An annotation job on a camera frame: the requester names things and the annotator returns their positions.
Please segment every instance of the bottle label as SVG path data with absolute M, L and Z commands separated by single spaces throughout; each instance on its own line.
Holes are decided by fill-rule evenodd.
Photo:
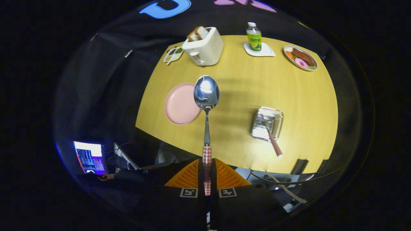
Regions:
M 254 35 L 247 33 L 248 43 L 250 44 L 250 49 L 252 51 L 261 51 L 261 34 Z

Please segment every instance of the blue letter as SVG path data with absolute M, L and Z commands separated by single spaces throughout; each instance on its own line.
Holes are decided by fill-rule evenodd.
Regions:
M 172 1 L 178 4 L 178 6 L 174 9 L 164 10 L 163 8 L 157 6 L 158 3 L 156 2 L 142 9 L 140 11 L 140 14 L 146 13 L 153 18 L 169 18 L 169 17 L 173 17 L 174 15 L 187 10 L 191 5 L 190 0 L 172 0 Z

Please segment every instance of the pink letter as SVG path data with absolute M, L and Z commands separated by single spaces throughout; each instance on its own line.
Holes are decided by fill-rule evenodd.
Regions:
M 276 12 L 275 9 L 273 9 L 273 8 L 269 7 L 268 5 L 266 5 L 262 2 L 259 2 L 259 1 L 252 0 L 251 5 L 253 7 L 257 7 L 257 8 L 260 8 L 260 9 L 268 10 L 268 11 L 271 11 L 271 12 Z
M 216 0 L 214 2 L 214 4 L 216 4 L 216 5 L 232 5 L 232 4 L 235 4 L 235 2 L 230 1 L 230 0 Z
M 248 0 L 236 0 L 236 2 L 239 2 L 240 4 L 247 5 Z M 230 1 L 230 0 L 216 0 L 214 2 L 216 5 L 233 5 L 235 2 Z

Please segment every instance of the toaster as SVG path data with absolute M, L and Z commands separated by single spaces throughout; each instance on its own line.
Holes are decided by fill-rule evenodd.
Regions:
M 198 66 L 211 66 L 220 60 L 224 42 L 217 28 L 207 27 L 208 34 L 205 39 L 192 41 L 188 39 L 182 44 L 182 49 Z

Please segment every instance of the pink food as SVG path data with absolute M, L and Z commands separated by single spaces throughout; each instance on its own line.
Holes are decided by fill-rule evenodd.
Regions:
M 298 63 L 300 66 L 308 68 L 308 64 L 306 62 L 304 62 L 304 60 L 300 59 L 300 58 L 296 58 L 295 60 L 296 63 Z

